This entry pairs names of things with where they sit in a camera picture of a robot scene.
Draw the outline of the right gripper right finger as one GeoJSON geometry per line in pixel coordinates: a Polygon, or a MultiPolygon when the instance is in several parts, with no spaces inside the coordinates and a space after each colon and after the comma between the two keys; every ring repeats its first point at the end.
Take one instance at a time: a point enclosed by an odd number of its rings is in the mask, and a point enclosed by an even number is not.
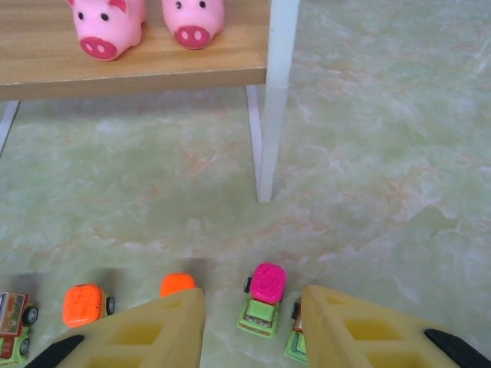
{"type": "Polygon", "coordinates": [[[335,289],[302,289],[311,367],[488,367],[490,360],[448,329],[335,289]]]}

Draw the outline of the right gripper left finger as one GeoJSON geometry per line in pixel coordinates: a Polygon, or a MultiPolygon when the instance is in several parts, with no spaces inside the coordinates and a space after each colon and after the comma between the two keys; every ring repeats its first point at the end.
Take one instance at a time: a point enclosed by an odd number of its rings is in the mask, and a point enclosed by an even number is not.
{"type": "Polygon", "coordinates": [[[198,367],[203,290],[187,289],[68,330],[28,367],[198,367]]]}

